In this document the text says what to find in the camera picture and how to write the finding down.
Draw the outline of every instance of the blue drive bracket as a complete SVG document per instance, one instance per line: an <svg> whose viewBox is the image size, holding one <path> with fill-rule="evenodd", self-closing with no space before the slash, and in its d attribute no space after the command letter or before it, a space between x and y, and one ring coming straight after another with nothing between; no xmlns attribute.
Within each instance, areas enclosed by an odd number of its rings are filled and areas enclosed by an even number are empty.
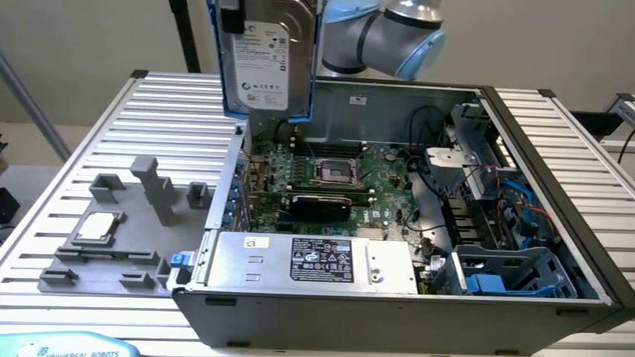
<svg viewBox="0 0 635 357"><path fill-rule="evenodd" d="M527 296L548 298L556 286L547 285L537 290L507 290L500 275L475 274L467 278L467 291L472 295Z"/></svg>

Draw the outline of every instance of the blue plastic part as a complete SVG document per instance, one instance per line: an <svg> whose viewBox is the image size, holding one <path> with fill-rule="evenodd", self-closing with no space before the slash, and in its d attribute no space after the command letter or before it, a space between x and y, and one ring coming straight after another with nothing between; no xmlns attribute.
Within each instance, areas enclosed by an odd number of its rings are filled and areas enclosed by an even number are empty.
<svg viewBox="0 0 635 357"><path fill-rule="evenodd" d="M169 267L171 268L187 268L189 266L189 259L191 255L185 253L177 253L172 255L172 259L169 260Z"/></svg>
<svg viewBox="0 0 635 357"><path fill-rule="evenodd" d="M379 0L331 0L324 9L324 22L332 24L356 19L379 9Z"/></svg>
<svg viewBox="0 0 635 357"><path fill-rule="evenodd" d="M473 274L467 278L467 291L472 295L527 296L548 298L556 291L555 285L547 285L537 290L505 290L500 275Z"/></svg>
<svg viewBox="0 0 635 357"><path fill-rule="evenodd" d="M527 190L524 187L521 187L516 182L508 180L507 178L504 180L500 180L500 183L501 184L505 184L507 186L509 186L512 189L520 191L524 196L527 197L527 202L529 205L533 204L533 195L532 195L532 191ZM529 210L528 210L528 207L524 206L523 207L523 215L524 215L524 220L528 222L528 224L531 225L536 225L536 223L533 222L533 219L531 217L531 214L529 214Z"/></svg>
<svg viewBox="0 0 635 357"><path fill-rule="evenodd" d="M436 30L425 37L405 61L400 64L393 75L395 78L400 80L415 80L416 75L435 63L443 47L445 47L445 31Z"/></svg>
<svg viewBox="0 0 635 357"><path fill-rule="evenodd" d="M533 195L532 191L527 190L524 187L521 187L516 182L508 180L507 178L504 180L500 180L501 184L505 184L509 186L512 189L519 190L525 196L527 196L527 202L532 205L533 204Z"/></svg>
<svg viewBox="0 0 635 357"><path fill-rule="evenodd" d="M139 357L140 355L132 344L88 331L0 335L0 357Z"/></svg>

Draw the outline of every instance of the blue tab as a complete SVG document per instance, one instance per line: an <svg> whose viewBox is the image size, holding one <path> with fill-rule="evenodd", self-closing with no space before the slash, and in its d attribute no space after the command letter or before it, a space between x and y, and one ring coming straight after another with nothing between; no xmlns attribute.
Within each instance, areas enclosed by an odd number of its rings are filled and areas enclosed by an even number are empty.
<svg viewBox="0 0 635 357"><path fill-rule="evenodd" d="M187 268L189 266L189 254L173 254L169 260L171 268Z"/></svg>

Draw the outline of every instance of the power supply label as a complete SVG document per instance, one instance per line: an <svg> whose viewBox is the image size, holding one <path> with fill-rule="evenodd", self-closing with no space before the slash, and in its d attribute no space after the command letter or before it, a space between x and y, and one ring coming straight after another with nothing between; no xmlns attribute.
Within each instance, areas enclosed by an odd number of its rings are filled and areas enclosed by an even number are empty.
<svg viewBox="0 0 635 357"><path fill-rule="evenodd" d="M293 238L291 278L295 281L352 283L355 279L351 241Z"/></svg>

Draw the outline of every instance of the metal slotted tabletop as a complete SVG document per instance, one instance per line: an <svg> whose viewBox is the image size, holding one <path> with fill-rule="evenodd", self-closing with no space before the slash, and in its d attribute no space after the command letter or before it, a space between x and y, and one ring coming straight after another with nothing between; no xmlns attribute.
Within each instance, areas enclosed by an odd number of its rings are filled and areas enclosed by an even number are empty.
<svg viewBox="0 0 635 357"><path fill-rule="evenodd" d="M535 91L499 90L499 93L611 256L635 281L635 273L629 273L635 271L635 259L629 258L635 257L635 242L628 241L623 229L612 231L617 225L635 231L635 219L628 216L635 215L635 202L628 200L632 191L624 188L629 178L625 180L617 168L607 167L605 153L597 154L591 149L575 123L559 116L557 103ZM175 184L205 181L216 186L235 130L235 119L223 116L221 102L223 90L215 75L151 72L144 79L129 79L0 247L0 333L93 331L128 341L145 356L280 354L263 350L213 350L203 345L169 298L44 295L37 291L40 271L52 262L52 254L87 209L88 185L97 173L117 173L123 181L135 182L127 168L136 155L149 154L157 157L159 174L169 176ZM561 136L555 140L563 147L541 147L556 133ZM563 153L573 155L579 168ZM621 215L599 219L600 208ZM300 351L288 354L341 355ZM633 356L635 322L604 335L569 336L536 356L600 354Z"/></svg>

